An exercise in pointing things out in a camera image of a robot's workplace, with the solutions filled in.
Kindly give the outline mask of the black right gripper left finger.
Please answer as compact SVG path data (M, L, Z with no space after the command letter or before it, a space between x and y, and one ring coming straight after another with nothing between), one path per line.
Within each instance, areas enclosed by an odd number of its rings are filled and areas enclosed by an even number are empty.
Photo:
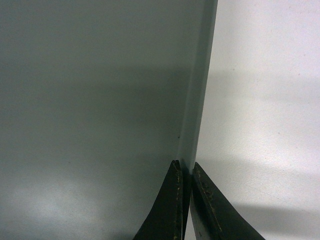
M170 163L153 206L135 240L183 240L191 196L191 175L179 160Z

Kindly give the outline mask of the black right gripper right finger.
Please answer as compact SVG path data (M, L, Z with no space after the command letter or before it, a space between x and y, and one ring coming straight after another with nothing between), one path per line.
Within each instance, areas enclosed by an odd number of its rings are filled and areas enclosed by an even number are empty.
M197 240L263 240L232 206L203 168L192 171L190 212Z

